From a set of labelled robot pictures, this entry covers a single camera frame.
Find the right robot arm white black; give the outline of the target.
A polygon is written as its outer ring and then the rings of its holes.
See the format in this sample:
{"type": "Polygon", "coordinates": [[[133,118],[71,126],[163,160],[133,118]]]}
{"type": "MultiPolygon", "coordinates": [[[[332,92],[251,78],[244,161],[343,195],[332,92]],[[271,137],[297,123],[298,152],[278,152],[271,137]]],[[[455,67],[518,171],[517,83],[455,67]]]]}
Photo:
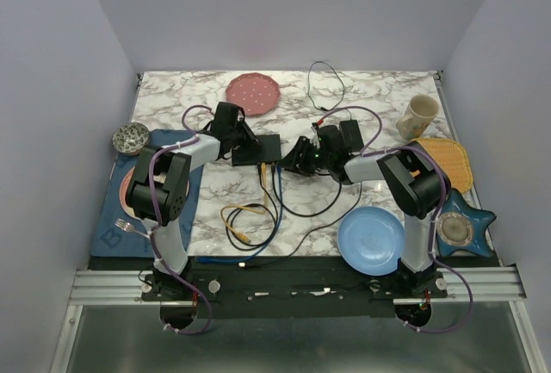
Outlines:
{"type": "Polygon", "coordinates": [[[416,142],[354,154],[337,127],[301,137],[280,163],[302,176],[325,170],[342,185],[383,180],[404,218],[380,207],[355,208],[341,221],[337,248],[354,270],[389,277],[392,289],[413,297],[434,278],[433,221],[451,188],[434,159],[416,142]]]}

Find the black power adapter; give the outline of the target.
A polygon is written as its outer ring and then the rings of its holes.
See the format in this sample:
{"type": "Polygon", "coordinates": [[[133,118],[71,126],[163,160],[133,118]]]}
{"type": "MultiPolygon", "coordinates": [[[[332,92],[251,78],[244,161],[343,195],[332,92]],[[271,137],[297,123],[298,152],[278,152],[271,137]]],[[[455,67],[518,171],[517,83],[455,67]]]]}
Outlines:
{"type": "Polygon", "coordinates": [[[345,120],[339,122],[344,145],[350,152],[360,152],[363,148],[362,134],[357,120],[345,120]]]}

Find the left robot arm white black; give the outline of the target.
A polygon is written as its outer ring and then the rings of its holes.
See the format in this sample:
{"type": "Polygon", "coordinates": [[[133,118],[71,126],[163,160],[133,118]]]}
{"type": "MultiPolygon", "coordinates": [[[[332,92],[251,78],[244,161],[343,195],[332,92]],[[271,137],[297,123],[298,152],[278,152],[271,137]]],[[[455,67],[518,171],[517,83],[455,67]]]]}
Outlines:
{"type": "Polygon", "coordinates": [[[189,139],[141,149],[126,202],[149,227],[154,267],[165,274],[161,289],[169,298],[183,299],[191,287],[189,276],[183,273],[189,256],[179,224],[190,173],[224,158],[235,148],[251,146],[260,146],[260,141],[246,123],[245,109],[219,103],[214,119],[189,139]]]}

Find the black network switch box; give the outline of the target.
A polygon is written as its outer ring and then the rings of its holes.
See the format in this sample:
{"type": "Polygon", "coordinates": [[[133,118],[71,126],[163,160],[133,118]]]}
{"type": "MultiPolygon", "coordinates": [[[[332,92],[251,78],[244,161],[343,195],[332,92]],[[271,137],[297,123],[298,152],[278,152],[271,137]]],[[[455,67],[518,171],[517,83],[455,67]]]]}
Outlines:
{"type": "Polygon", "coordinates": [[[258,135],[256,142],[248,142],[232,149],[232,166],[276,164],[282,159],[279,134],[258,135]]]}

